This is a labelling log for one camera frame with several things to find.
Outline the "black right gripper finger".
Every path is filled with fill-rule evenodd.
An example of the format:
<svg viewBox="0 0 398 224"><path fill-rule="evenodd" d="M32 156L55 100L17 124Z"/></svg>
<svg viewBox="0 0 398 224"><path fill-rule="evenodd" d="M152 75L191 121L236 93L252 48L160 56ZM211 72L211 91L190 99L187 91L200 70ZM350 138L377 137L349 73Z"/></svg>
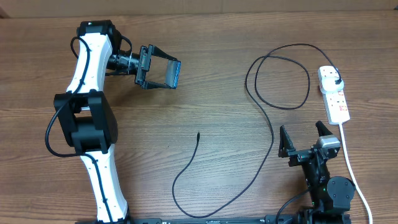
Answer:
<svg viewBox="0 0 398 224"><path fill-rule="evenodd" d="M279 144L278 156L289 157L289 153L294 152L295 147L284 125L280 127L279 131L280 131L280 144Z"/></svg>
<svg viewBox="0 0 398 224"><path fill-rule="evenodd" d="M333 133L322 123L322 121L317 121L315 126L317 127L318 135L320 137L333 135Z"/></svg>

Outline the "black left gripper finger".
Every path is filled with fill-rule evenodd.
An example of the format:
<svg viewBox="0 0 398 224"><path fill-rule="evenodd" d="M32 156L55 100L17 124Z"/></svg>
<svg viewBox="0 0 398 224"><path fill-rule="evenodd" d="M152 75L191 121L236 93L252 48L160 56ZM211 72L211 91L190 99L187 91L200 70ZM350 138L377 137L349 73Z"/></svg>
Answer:
<svg viewBox="0 0 398 224"><path fill-rule="evenodd" d="M165 53L164 51L162 51L160 48L156 47L155 45L152 46L151 55L153 55L155 57L165 58L167 60L173 60L173 61L178 60L177 58Z"/></svg>
<svg viewBox="0 0 398 224"><path fill-rule="evenodd" d="M150 89L155 89L155 88L172 89L171 86L168 86L165 83L161 84L161 83L147 82L147 81L144 81L144 83L142 84L142 88L145 90L150 90Z"/></svg>

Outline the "blue Galaxy smartphone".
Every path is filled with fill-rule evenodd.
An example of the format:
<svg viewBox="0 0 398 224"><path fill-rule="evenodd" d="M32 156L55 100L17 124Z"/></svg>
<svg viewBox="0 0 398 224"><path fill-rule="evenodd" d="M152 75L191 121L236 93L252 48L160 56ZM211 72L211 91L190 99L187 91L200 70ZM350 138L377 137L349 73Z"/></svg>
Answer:
<svg viewBox="0 0 398 224"><path fill-rule="evenodd" d="M169 60L165 74L165 84L171 89L176 89L178 85L178 78L180 74L181 62Z"/></svg>

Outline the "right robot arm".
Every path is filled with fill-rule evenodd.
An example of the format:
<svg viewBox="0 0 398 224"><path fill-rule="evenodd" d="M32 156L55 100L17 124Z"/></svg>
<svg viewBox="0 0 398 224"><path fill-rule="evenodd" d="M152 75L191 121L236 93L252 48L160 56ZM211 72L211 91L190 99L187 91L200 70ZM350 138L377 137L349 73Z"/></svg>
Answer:
<svg viewBox="0 0 398 224"><path fill-rule="evenodd" d="M318 139L309 149L297 150L284 126L280 127L278 156L289 159L289 166L303 170L307 190L286 202L275 216L276 223L350 223L346 213L350 211L356 186L352 180L330 175L327 161L340 151L340 140L321 122L315 126ZM312 206L302 207L294 215L282 215L283 209L306 193L310 194Z"/></svg>

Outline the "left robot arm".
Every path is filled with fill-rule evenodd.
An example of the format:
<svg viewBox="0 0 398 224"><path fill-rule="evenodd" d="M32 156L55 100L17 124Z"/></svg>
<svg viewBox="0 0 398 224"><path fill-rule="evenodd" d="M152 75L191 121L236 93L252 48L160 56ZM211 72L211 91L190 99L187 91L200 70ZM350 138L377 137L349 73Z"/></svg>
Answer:
<svg viewBox="0 0 398 224"><path fill-rule="evenodd" d="M66 92L55 95L49 124L60 122L75 150L72 156L80 157L87 169L96 200L95 223L132 223L116 170L118 124L104 81L107 76L134 75L134 83L145 90L175 89L181 62L154 45L142 46L138 54L121 50L127 38L110 20L83 21L75 38L80 43L75 73Z"/></svg>

